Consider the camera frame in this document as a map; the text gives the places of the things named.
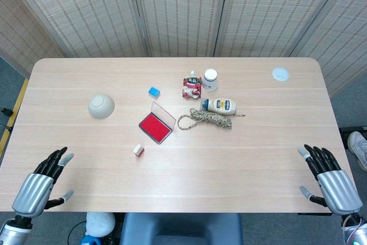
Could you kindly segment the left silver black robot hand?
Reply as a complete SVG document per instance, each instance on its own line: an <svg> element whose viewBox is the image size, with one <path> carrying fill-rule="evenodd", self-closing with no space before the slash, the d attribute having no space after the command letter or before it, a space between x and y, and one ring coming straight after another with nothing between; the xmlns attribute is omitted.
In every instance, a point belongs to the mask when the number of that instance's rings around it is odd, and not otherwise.
<svg viewBox="0 0 367 245"><path fill-rule="evenodd" d="M64 155L67 149L64 147L54 151L33 173L28 174L12 205L17 215L32 219L42 214L45 209L62 205L72 197L74 191L69 190L58 199L49 198L65 166L74 157L73 153Z"/></svg>

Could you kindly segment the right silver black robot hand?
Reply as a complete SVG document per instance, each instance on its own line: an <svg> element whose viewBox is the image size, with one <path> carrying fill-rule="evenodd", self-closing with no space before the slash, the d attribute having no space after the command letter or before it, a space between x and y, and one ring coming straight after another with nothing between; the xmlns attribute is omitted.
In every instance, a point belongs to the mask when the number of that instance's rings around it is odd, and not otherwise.
<svg viewBox="0 0 367 245"><path fill-rule="evenodd" d="M360 211L363 203L354 184L329 150L305 144L298 148L298 153L306 161L322 193L319 197L300 186L306 199L340 216Z"/></svg>

